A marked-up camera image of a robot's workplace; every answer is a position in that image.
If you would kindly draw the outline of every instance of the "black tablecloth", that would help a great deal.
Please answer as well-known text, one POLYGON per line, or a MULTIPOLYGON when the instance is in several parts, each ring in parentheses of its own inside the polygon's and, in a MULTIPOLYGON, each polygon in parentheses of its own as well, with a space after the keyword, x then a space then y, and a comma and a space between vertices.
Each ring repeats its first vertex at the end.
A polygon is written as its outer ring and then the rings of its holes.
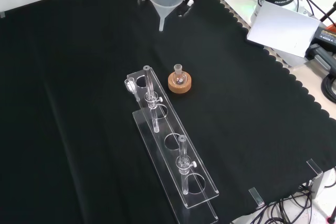
POLYGON ((173 223, 126 90, 153 67, 213 178, 219 223, 287 196, 336 165, 336 124, 288 70, 245 42, 219 0, 44 0, 0 20, 0 223, 173 223), (191 74, 184 95, 167 77, 191 74))

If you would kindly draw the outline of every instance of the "white card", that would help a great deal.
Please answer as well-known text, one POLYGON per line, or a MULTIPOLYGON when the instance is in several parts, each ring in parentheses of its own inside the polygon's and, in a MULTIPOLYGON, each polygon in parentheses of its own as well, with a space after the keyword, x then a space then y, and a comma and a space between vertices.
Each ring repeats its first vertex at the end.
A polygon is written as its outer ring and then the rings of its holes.
POLYGON ((320 21, 264 2, 247 39, 304 57, 320 21))

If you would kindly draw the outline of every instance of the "white table surface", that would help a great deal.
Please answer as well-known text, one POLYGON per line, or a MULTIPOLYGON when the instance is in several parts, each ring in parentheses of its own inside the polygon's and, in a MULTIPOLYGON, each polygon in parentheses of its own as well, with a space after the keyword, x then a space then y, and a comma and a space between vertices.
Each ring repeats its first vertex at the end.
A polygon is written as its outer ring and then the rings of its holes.
MULTIPOLYGON (((324 11, 328 11, 332 5, 332 3, 336 0, 314 0, 316 4, 321 5, 324 11)), ((233 11, 233 9, 230 9, 231 12, 234 13, 235 17, 238 18, 238 21, 242 23, 244 27, 247 29, 250 28, 250 26, 238 16, 238 14, 233 11)), ((282 63, 282 59, 276 55, 276 53, 270 49, 266 48, 270 51, 270 54, 275 56, 277 58, 277 61, 280 61, 282 63)), ((288 68, 290 73, 296 76, 296 79, 300 82, 302 82, 303 87, 308 89, 308 92, 310 95, 315 97, 315 101, 318 102, 322 109, 326 110, 331 118, 336 119, 336 104, 330 102, 325 96, 322 94, 321 91, 321 82, 322 79, 327 75, 327 72, 324 71, 320 65, 315 61, 310 61, 305 63, 304 65, 297 66, 294 68, 289 68, 285 64, 283 64, 284 68, 288 68)), ((334 183, 336 179, 336 174, 334 171, 331 172, 331 176, 329 177, 329 180, 327 182, 328 185, 331 185, 334 183)), ((304 199, 298 198, 298 201, 304 205, 305 201, 304 199)), ((312 209, 312 219, 311 224, 322 224, 326 223, 326 218, 331 215, 334 207, 336 206, 336 186, 333 188, 325 189, 320 196, 313 201, 313 209, 312 209)), ((285 201, 285 210, 288 214, 288 217, 290 220, 293 220, 298 213, 301 211, 301 208, 299 208, 297 205, 293 203, 292 200, 285 201)), ((253 220, 257 215, 258 211, 255 212, 252 215, 249 216, 242 216, 236 220, 233 221, 234 224, 250 224, 251 220, 253 220)), ((265 216, 263 218, 263 221, 261 223, 265 223, 267 219, 270 218, 270 211, 267 211, 265 213, 265 216)), ((306 210, 302 216, 296 221, 297 224, 308 224, 310 218, 310 209, 306 210)))

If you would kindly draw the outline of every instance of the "clear acrylic rack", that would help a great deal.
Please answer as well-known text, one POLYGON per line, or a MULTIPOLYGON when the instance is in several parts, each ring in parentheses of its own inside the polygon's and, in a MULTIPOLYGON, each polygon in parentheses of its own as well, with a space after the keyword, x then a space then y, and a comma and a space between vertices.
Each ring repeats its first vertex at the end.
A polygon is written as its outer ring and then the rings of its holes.
POLYGON ((178 223, 217 222, 209 200, 219 192, 153 69, 129 74, 125 86, 140 106, 133 117, 178 223))

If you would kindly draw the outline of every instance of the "glass test tube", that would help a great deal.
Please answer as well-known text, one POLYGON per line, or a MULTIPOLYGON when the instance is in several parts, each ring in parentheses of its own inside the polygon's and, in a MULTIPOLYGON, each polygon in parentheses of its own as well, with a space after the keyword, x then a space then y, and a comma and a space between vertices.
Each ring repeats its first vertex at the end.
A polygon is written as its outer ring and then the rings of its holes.
POLYGON ((151 117, 152 117, 154 132, 157 133, 159 132, 159 122, 157 121, 158 117, 157 117, 156 109, 151 109, 151 117))
POLYGON ((145 72, 148 100, 155 99, 150 66, 144 66, 143 71, 145 72))
POLYGON ((187 164, 187 145, 186 145, 186 137, 185 135, 180 135, 179 139, 179 151, 180 151, 180 160, 179 163, 181 165, 187 164))
POLYGON ((182 180, 182 193, 187 195, 189 193, 188 175, 181 174, 181 180, 182 180))

